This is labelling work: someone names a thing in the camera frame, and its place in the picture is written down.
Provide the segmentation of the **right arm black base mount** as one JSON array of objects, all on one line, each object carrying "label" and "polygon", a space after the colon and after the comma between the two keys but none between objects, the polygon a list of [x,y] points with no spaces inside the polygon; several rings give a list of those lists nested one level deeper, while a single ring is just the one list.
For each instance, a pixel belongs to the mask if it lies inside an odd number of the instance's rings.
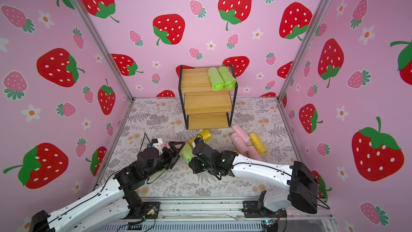
[{"label": "right arm black base mount", "polygon": [[256,201],[243,201],[241,210],[246,218],[286,218],[287,213],[285,209],[279,209],[278,211],[271,211],[264,206],[264,196],[267,191],[261,192],[259,199]]}]

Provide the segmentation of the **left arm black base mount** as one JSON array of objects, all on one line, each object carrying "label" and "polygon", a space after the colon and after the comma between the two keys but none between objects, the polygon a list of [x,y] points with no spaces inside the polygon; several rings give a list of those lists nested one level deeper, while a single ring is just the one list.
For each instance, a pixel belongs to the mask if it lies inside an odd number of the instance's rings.
[{"label": "left arm black base mount", "polygon": [[123,199],[127,201],[128,212],[124,219],[137,219],[136,224],[147,220],[154,220],[158,218],[161,203],[158,201],[143,201],[140,196],[133,192]]}]

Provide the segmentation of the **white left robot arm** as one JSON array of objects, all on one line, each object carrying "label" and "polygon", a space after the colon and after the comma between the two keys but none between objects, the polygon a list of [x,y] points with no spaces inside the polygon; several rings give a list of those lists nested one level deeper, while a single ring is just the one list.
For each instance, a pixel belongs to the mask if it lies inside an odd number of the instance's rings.
[{"label": "white left robot arm", "polygon": [[90,232],[128,216],[145,218],[149,209],[136,190],[160,171],[173,168],[184,142],[169,142],[162,150],[146,148],[137,160],[111,175],[103,186],[74,203],[47,213],[40,211],[31,219],[31,232]]}]

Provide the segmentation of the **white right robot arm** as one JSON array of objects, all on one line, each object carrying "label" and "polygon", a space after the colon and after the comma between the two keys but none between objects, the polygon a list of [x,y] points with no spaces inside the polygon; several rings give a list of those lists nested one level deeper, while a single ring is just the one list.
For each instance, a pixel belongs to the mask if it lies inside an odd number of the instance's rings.
[{"label": "white right robot arm", "polygon": [[299,161],[293,165],[262,162],[235,151],[212,149],[200,142],[192,150],[189,167],[193,173],[208,172],[221,180],[224,176],[250,178],[265,182],[279,191],[264,191],[260,197],[261,206],[271,212],[294,207],[304,213],[318,212],[319,183],[308,167]]}]

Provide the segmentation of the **green roll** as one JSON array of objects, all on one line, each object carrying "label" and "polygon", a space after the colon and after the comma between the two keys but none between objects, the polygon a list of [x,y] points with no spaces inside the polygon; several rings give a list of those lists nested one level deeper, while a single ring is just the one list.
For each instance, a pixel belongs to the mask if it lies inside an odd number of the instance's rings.
[{"label": "green roll", "polygon": [[180,155],[181,157],[187,162],[190,163],[190,161],[192,160],[192,158],[195,157],[195,155],[192,153],[193,148],[186,143],[180,150]]},{"label": "green roll", "polygon": [[210,79],[211,87],[213,91],[220,91],[225,87],[224,80],[221,77],[218,69],[215,67],[208,69],[208,77]]},{"label": "green roll", "polygon": [[218,72],[224,82],[225,89],[230,90],[236,86],[237,80],[227,66],[219,67]]}]

